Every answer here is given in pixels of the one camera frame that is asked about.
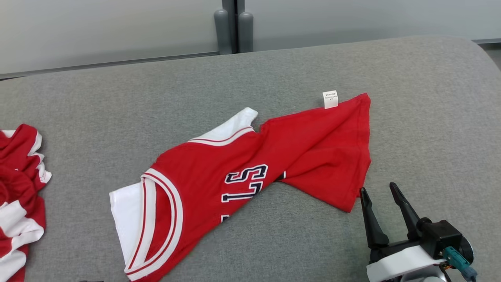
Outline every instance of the teal connector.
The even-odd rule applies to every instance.
[[[447,259],[450,265],[461,272],[466,281],[475,281],[477,273],[475,269],[469,266],[469,262],[453,247],[447,247],[443,250],[443,257]]]

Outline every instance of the white care label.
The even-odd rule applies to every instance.
[[[324,95],[324,108],[328,109],[338,106],[338,92],[336,90],[323,92],[322,94]]]

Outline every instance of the black wire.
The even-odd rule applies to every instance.
[[[445,263],[441,263],[438,265],[438,268],[440,269],[440,271],[445,275],[445,279],[447,280],[447,282],[452,282],[450,280],[450,277],[449,275],[447,275],[447,273],[445,272],[445,269],[443,268],[446,264]]]

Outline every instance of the gray table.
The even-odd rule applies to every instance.
[[[478,281],[499,280],[501,73],[474,43],[449,37],[214,56],[0,82],[0,126],[44,137],[53,178],[47,230],[27,281],[126,281],[108,193],[163,151],[249,106],[265,120],[372,98],[365,185],[391,241],[406,229],[388,183],[420,216],[446,219],[475,248]],[[346,214],[275,183],[209,233],[164,281],[365,281],[360,203]],[[450,271],[461,281],[457,271]]]

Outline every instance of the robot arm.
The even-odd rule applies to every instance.
[[[390,243],[372,211],[372,201],[365,188],[360,191],[367,245],[371,249],[367,276],[370,282],[433,282],[450,279],[445,272],[457,268],[467,281],[476,280],[471,245],[446,220],[432,223],[419,219],[409,201],[395,183],[390,183],[395,203],[407,226],[407,240]]]

